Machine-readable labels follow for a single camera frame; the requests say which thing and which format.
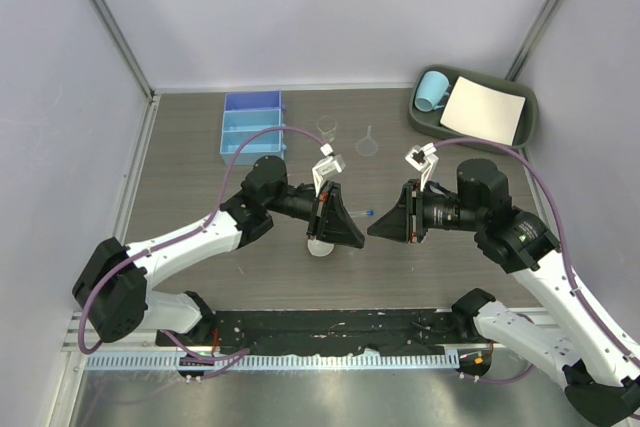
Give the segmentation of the blue three-compartment organizer bin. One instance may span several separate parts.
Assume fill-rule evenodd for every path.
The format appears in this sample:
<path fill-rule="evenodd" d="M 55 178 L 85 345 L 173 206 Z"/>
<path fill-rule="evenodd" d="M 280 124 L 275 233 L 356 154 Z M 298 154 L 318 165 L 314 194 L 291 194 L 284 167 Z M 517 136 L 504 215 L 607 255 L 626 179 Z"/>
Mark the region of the blue three-compartment organizer bin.
<path fill-rule="evenodd" d="M 283 125 L 284 111 L 280 90 L 226 93 L 219 150 L 223 162 L 228 165 L 237 148 L 255 133 Z M 283 159 L 285 150 L 284 132 L 267 132 L 241 150 L 235 166 L 249 166 L 267 155 Z"/>

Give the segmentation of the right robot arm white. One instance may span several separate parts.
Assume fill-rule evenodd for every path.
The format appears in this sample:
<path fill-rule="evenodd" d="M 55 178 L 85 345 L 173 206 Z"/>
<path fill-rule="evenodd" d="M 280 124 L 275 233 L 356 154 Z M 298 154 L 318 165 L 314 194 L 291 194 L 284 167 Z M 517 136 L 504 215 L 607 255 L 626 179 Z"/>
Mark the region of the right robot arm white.
<path fill-rule="evenodd" d="M 558 326 L 547 331 L 475 288 L 451 307 L 457 338 L 504 345 L 546 373 L 573 408 L 596 426 L 639 423 L 639 346 L 612 325 L 608 338 L 593 320 L 609 316 L 563 262 L 560 241 L 535 214 L 512 203 L 508 179 L 487 159 L 457 168 L 454 192 L 428 181 L 407 181 L 395 206 L 367 233 L 420 243 L 430 229 L 469 231 L 482 253 L 524 286 Z"/>

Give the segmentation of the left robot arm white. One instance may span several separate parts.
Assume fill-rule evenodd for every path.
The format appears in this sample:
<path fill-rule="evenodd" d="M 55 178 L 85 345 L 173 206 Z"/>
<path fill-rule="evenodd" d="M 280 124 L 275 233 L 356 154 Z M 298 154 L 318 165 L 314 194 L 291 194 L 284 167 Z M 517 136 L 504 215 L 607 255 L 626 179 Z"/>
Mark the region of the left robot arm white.
<path fill-rule="evenodd" d="M 257 241 L 273 227 L 275 213 L 305 223 L 314 257 L 325 257 L 336 246 L 363 248 L 364 234 L 344 206 L 340 184 L 331 179 L 344 168 L 341 156 L 327 156 L 313 167 L 312 183 L 294 187 L 284 160 L 263 156 L 239 191 L 207 217 L 143 242 L 124 245 L 115 237 L 100 242 L 72 289 L 83 326 L 92 326 L 101 343 L 146 328 L 180 335 L 193 346 L 205 344 L 214 317 L 204 300 L 194 292 L 158 292 L 156 286 L 200 261 Z"/>

